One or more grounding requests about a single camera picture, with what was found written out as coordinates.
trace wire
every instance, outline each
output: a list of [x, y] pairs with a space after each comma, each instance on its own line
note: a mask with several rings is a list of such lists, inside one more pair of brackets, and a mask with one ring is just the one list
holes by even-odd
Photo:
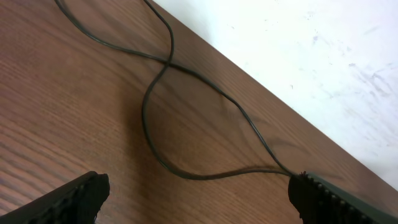
[[[149, 54], [145, 54], [143, 52], [139, 52], [136, 50], [131, 50], [131, 49], [127, 49], [124, 47], [119, 47], [117, 45], [111, 44], [107, 41], [101, 40], [100, 38], [98, 38], [97, 36], [95, 36], [94, 34], [92, 34], [89, 30], [87, 30], [73, 15], [72, 13], [70, 13], [67, 9], [67, 7], [65, 5], [63, 5], [61, 3], [61, 0], [54, 0], [55, 3], [58, 5], [58, 7], [60, 8], [60, 10], [66, 15], [66, 17], [73, 23], [73, 25], [75, 25], [82, 33], [84, 33], [86, 36], [88, 36], [89, 38], [95, 40], [96, 42], [105, 45], [107, 47], [110, 47], [112, 49], [115, 50], [120, 50], [122, 52], [125, 53], [129, 53], [129, 54], [133, 54], [133, 55], [138, 55], [141, 57], [145, 57], [145, 58], [149, 58], [152, 60], [156, 60], [158, 62], [162, 62], [164, 63], [163, 68], [161, 69], [161, 71], [156, 75], [156, 77], [152, 80], [152, 82], [149, 84], [145, 95], [144, 95], [144, 99], [142, 100], [142, 108], [141, 108], [141, 120], [142, 120], [142, 127], [144, 130], [144, 134], [145, 137], [147, 139], [148, 145], [153, 153], [153, 155], [155, 156], [155, 158], [171, 173], [184, 178], [184, 179], [190, 179], [190, 180], [215, 180], [215, 179], [222, 179], [222, 178], [226, 178], [226, 177], [232, 177], [232, 176], [236, 176], [236, 175], [242, 175], [242, 174], [250, 174], [250, 173], [271, 173], [271, 174], [283, 174], [283, 175], [287, 175], [287, 176], [292, 176], [294, 173], [292, 171], [290, 171], [288, 168], [286, 168], [282, 163], [279, 162], [279, 160], [276, 158], [276, 156], [274, 155], [274, 153], [272, 152], [271, 148], [268, 146], [268, 144], [266, 143], [266, 141], [264, 140], [264, 138], [262, 137], [261, 133], [259, 132], [259, 130], [256, 128], [256, 126], [254, 125], [254, 123], [251, 121], [249, 115], [245, 112], [245, 110], [242, 108], [241, 105], [239, 105], [238, 102], [236, 102], [236, 100], [234, 100], [232, 97], [230, 97], [229, 95], [227, 95], [223, 90], [221, 90], [220, 88], [218, 88], [216, 86], [216, 84], [214, 84], [213, 82], [211, 82], [209, 79], [207, 79], [206, 77], [204, 77], [203, 75], [200, 75], [199, 73], [190, 70], [188, 68], [185, 68], [181, 65], [177, 65], [175, 63], [172, 63], [172, 59], [173, 59], [173, 54], [174, 54], [174, 35], [173, 35], [173, 30], [170, 27], [170, 25], [167, 23], [167, 21], [156, 11], [156, 9], [148, 2], [148, 0], [144, 0], [144, 2], [149, 6], [149, 8], [155, 13], [155, 15], [165, 24], [165, 26], [167, 27], [167, 29], [169, 30], [169, 34], [170, 34], [170, 42], [171, 42], [171, 48], [170, 48], [170, 53], [169, 56], [167, 57], [167, 59], [163, 59], [160, 57], [156, 57], [153, 55], [149, 55]], [[276, 164], [278, 164], [278, 166], [282, 169], [282, 170], [270, 170], [270, 169], [243, 169], [243, 170], [234, 170], [234, 171], [230, 171], [230, 172], [223, 172], [220, 174], [211, 174], [211, 175], [198, 175], [198, 174], [191, 174], [189, 172], [186, 172], [184, 170], [180, 170], [179, 168], [174, 167], [173, 165], [169, 164], [168, 162], [166, 162], [165, 159], [162, 158], [162, 156], [160, 155], [160, 153], [158, 152], [152, 137], [149, 134], [149, 129], [148, 129], [148, 125], [147, 125], [147, 104], [149, 101], [149, 97], [150, 97], [150, 93], [152, 92], [152, 90], [154, 89], [156, 83], [162, 78], [162, 76], [164, 75], [164, 73], [166, 72], [166, 70], [169, 68], [176, 68], [177, 70], [180, 70], [182, 72], [185, 72], [189, 75], [194, 76], [195, 78], [199, 79], [200, 81], [206, 83], [207, 85], [209, 85], [210, 87], [212, 87], [212, 89], [214, 89], [215, 91], [217, 91], [219, 94], [223, 95], [225, 98], [227, 98], [230, 102], [232, 102], [236, 107], [238, 107], [238, 109], [240, 110], [240, 112], [243, 114], [244, 118], [246, 119], [246, 121], [248, 121], [248, 123], [250, 124], [250, 126], [252, 127], [253, 131], [255, 132], [255, 134], [257, 135], [257, 137], [260, 139], [260, 142], [262, 143], [262, 145], [265, 147], [265, 149], [267, 150], [267, 152], [269, 153], [269, 155], [273, 158], [273, 160], [276, 162]]]

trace black wire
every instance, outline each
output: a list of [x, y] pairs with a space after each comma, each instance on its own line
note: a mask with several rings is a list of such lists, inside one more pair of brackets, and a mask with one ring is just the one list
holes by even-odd
[[[169, 33], [170, 33], [171, 49], [170, 49], [169, 57], [167, 59], [163, 59], [163, 58], [159, 58], [159, 57], [156, 57], [156, 56], [153, 56], [153, 55], [145, 54], [143, 52], [139, 52], [139, 51], [136, 51], [136, 50], [131, 50], [131, 49], [126, 49], [124, 47], [119, 47], [119, 46], [113, 45], [113, 44], [111, 44], [109, 42], [106, 42], [104, 40], [99, 39], [97, 36], [95, 36], [90, 31], [88, 31], [87, 29], [84, 28], [84, 26], [67, 10], [67, 8], [65, 6], [63, 6], [63, 4], [61, 3], [61, 0], [54, 0], [54, 1], [55, 1], [55, 3], [57, 3], [58, 7], [66, 15], [66, 17], [73, 23], [73, 25], [75, 25], [80, 31], [82, 31], [82, 33], [87, 35], [89, 38], [97, 41], [100, 44], [103, 44], [103, 45], [105, 45], [107, 47], [110, 47], [112, 49], [120, 50], [120, 51], [125, 52], [125, 53], [138, 55], [138, 56], [141, 56], [141, 57], [153, 59], [153, 60], [156, 60], [158, 62], [164, 63], [163, 68], [156, 75], [156, 77], [153, 79], [153, 81], [149, 84], [148, 89], [145, 92], [144, 99], [142, 101], [142, 108], [141, 108], [141, 116], [142, 116], [142, 118], [141, 119], [142, 119], [142, 127], [144, 129], [144, 134], [145, 134], [145, 137], [147, 139], [147, 142], [149, 144], [149, 147], [150, 147], [153, 155], [171, 173], [173, 173], [173, 174], [175, 174], [175, 175], [177, 175], [177, 176], [179, 176], [181, 178], [190, 179], [190, 180], [215, 180], [215, 179], [222, 179], [222, 178], [226, 178], [226, 177], [232, 177], [232, 176], [241, 175], [241, 174], [250, 174], [250, 173], [255, 173], [255, 172], [284, 174], [284, 175], [287, 175], [287, 176], [292, 176], [294, 174], [292, 171], [288, 170], [288, 168], [286, 168], [283, 164], [281, 164], [279, 162], [279, 160], [276, 158], [274, 153], [271, 151], [271, 148], [268, 146], [268, 144], [266, 143], [264, 138], [261, 136], [259, 130], [256, 128], [254, 123], [251, 121], [249, 115], [243, 110], [243, 108], [241, 107], [241, 105], [239, 105], [238, 102], [236, 102], [232, 97], [230, 97], [225, 92], [223, 92], [220, 88], [218, 88], [213, 82], [211, 82], [206, 77], [200, 75], [197, 72], [194, 72], [193, 70], [187, 69], [187, 68], [185, 68], [185, 67], [183, 67], [181, 65], [177, 65], [177, 64], [171, 62], [172, 59], [173, 59], [173, 54], [174, 54], [174, 35], [173, 35], [173, 30], [170, 27], [170, 25], [166, 22], [166, 20], [148, 2], [148, 0], [144, 0], [144, 2], [150, 7], [150, 9], [155, 13], [155, 15], [165, 24], [165, 26], [167, 27], [167, 29], [169, 30]], [[188, 73], [188, 74], [194, 76], [195, 78], [201, 80], [202, 82], [204, 82], [207, 85], [211, 86], [212, 89], [216, 90], [218, 93], [223, 95], [229, 101], [231, 101], [235, 106], [237, 106], [238, 109], [242, 112], [244, 118], [248, 121], [248, 123], [250, 124], [250, 126], [252, 127], [252, 129], [254, 130], [256, 135], [258, 136], [258, 138], [260, 139], [260, 142], [262, 143], [262, 145], [265, 147], [267, 152], [270, 154], [270, 156], [273, 158], [273, 160], [278, 164], [278, 166], [282, 170], [244, 169], [244, 170], [235, 170], [235, 171], [230, 171], [230, 172], [224, 172], [224, 173], [220, 173], [220, 174], [198, 175], [198, 174], [191, 174], [191, 173], [186, 172], [184, 170], [180, 170], [180, 169], [168, 164], [162, 158], [162, 156], [159, 154], [159, 152], [158, 152], [157, 148], [155, 147], [155, 144], [154, 144], [154, 142], [153, 142], [153, 140], [152, 140], [152, 138], [151, 138], [151, 136], [149, 134], [148, 125], [147, 125], [146, 110], [147, 110], [147, 104], [148, 104], [148, 101], [149, 101], [150, 93], [152, 92], [152, 90], [153, 90], [154, 86], [156, 85], [156, 83], [162, 78], [163, 74], [166, 72], [166, 70], [169, 67], [176, 68], [176, 69], [178, 69], [180, 71]]]

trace cable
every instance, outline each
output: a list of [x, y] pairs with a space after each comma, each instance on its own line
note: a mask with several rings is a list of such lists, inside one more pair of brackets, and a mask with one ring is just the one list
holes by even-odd
[[[113, 45], [113, 44], [111, 44], [109, 42], [106, 42], [104, 40], [99, 39], [97, 36], [92, 34], [89, 30], [84, 28], [84, 26], [72, 15], [72, 13], [70, 13], [67, 10], [67, 7], [65, 7], [61, 3], [61, 0], [54, 0], [54, 1], [58, 5], [60, 10], [66, 15], [66, 17], [73, 23], [73, 25], [75, 25], [82, 33], [84, 33], [89, 38], [95, 40], [96, 42], [98, 42], [98, 43], [100, 43], [102, 45], [105, 45], [107, 47], [110, 47], [112, 49], [115, 49], [115, 50], [120, 50], [120, 51], [125, 52], [125, 53], [138, 55], [138, 56], [141, 56], [141, 57], [149, 58], [149, 59], [156, 60], [158, 62], [164, 63], [163, 68], [156, 75], [156, 77], [152, 80], [152, 82], [149, 84], [149, 86], [148, 86], [148, 88], [147, 88], [147, 90], [145, 92], [144, 99], [142, 100], [142, 108], [141, 108], [141, 116], [142, 117], [141, 117], [141, 120], [142, 120], [142, 127], [144, 129], [145, 137], [147, 139], [148, 145], [149, 145], [153, 155], [168, 171], [170, 171], [171, 173], [173, 173], [173, 174], [175, 174], [175, 175], [177, 175], [177, 176], [179, 176], [181, 178], [190, 179], [190, 180], [215, 180], [215, 179], [222, 179], [222, 178], [226, 178], [226, 177], [232, 177], [232, 176], [236, 176], [236, 175], [250, 174], [250, 173], [256, 173], [256, 172], [272, 173], [272, 174], [283, 174], [283, 175], [287, 175], [289, 177], [294, 175], [294, 173], [292, 171], [288, 170], [288, 168], [286, 168], [282, 163], [279, 162], [279, 160], [276, 158], [274, 153], [271, 151], [271, 148], [268, 146], [268, 144], [266, 143], [266, 141], [262, 137], [262, 135], [259, 132], [259, 130], [256, 128], [254, 123], [251, 121], [249, 115], [243, 110], [243, 108], [241, 107], [241, 105], [239, 105], [238, 102], [236, 102], [232, 97], [230, 97], [225, 92], [223, 92], [220, 88], [218, 88], [216, 86], [216, 84], [211, 82], [206, 77], [200, 75], [197, 72], [194, 72], [193, 70], [185, 68], [185, 67], [183, 67], [181, 65], [177, 65], [175, 63], [172, 63], [173, 54], [174, 54], [174, 35], [173, 35], [173, 30], [170, 27], [170, 25], [167, 23], [167, 21], [148, 2], [148, 0], [144, 0], [144, 2], [149, 6], [149, 8], [165, 24], [166, 28], [169, 30], [171, 48], [170, 48], [170, 53], [169, 53], [169, 56], [168, 56], [167, 59], [163, 59], [163, 58], [159, 58], [159, 57], [156, 57], [156, 56], [153, 56], [153, 55], [145, 54], [143, 52], [139, 52], [139, 51], [136, 51], [136, 50], [131, 50], [131, 49], [127, 49], [127, 48], [124, 48], [124, 47], [119, 47], [117, 45]], [[230, 171], [230, 172], [224, 172], [224, 173], [220, 173], [220, 174], [198, 175], [198, 174], [191, 174], [191, 173], [186, 172], [184, 170], [180, 170], [180, 169], [174, 167], [173, 165], [169, 164], [168, 162], [166, 162], [162, 158], [160, 153], [158, 152], [158, 150], [157, 150], [157, 148], [156, 148], [156, 146], [155, 146], [155, 144], [154, 144], [154, 142], [153, 142], [153, 140], [152, 140], [152, 138], [151, 138], [151, 136], [149, 134], [149, 129], [148, 129], [148, 125], [147, 125], [147, 116], [146, 116], [147, 113], [146, 113], [146, 111], [147, 111], [147, 104], [148, 104], [148, 101], [149, 101], [150, 93], [152, 92], [152, 90], [155, 87], [156, 83], [162, 78], [162, 76], [164, 75], [164, 73], [166, 72], [166, 70], [169, 67], [176, 68], [177, 70], [180, 70], [182, 72], [185, 72], [185, 73], [187, 73], [189, 75], [194, 76], [195, 78], [199, 79], [200, 81], [202, 81], [202, 82], [206, 83], [207, 85], [209, 85], [210, 87], [212, 87], [212, 89], [217, 91], [219, 94], [223, 95], [230, 102], [232, 102], [236, 107], [238, 107], [238, 109], [243, 114], [243, 116], [246, 119], [246, 121], [248, 121], [248, 123], [252, 127], [253, 131], [256, 133], [257, 137], [260, 139], [260, 142], [262, 143], [262, 145], [265, 147], [265, 149], [267, 150], [269, 155], [273, 158], [273, 160], [276, 162], [276, 164], [278, 164], [278, 166], [282, 170], [243, 169], [243, 170], [235, 170], [235, 171]]]

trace wood grain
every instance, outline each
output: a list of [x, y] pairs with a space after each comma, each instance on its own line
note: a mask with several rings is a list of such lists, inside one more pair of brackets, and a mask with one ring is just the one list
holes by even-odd
[[[101, 38], [167, 56], [167, 30], [142, 1], [66, 4]], [[157, 9], [174, 30], [174, 61], [241, 103], [286, 166], [314, 171], [398, 214], [392, 187]], [[301, 223], [284, 176], [190, 181], [154, 159], [142, 132], [141, 101], [160, 63], [93, 42], [51, 0], [3, 1], [0, 15], [0, 214], [95, 170], [111, 182], [98, 223]], [[182, 169], [210, 174], [275, 166], [238, 109], [184, 73], [167, 71], [148, 112], [156, 145]]]

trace white surface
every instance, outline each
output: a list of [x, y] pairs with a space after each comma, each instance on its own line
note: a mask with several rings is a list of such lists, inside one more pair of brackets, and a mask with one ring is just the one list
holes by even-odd
[[398, 190], [398, 1], [155, 2]]

